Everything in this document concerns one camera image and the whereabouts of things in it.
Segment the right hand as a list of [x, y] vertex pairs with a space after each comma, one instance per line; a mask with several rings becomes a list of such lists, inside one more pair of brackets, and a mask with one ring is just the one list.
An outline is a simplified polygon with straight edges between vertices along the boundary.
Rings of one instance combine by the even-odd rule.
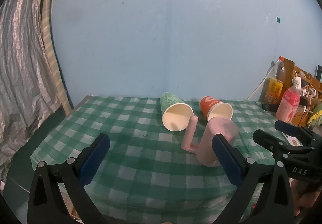
[[300, 195], [298, 193], [298, 185], [299, 181], [296, 179], [292, 179], [290, 182], [291, 192], [293, 196], [293, 206], [294, 206], [294, 215], [298, 216], [300, 214], [301, 209], [309, 209], [312, 208], [315, 201], [320, 195], [320, 191], [313, 191], [311, 193], [305, 193]]

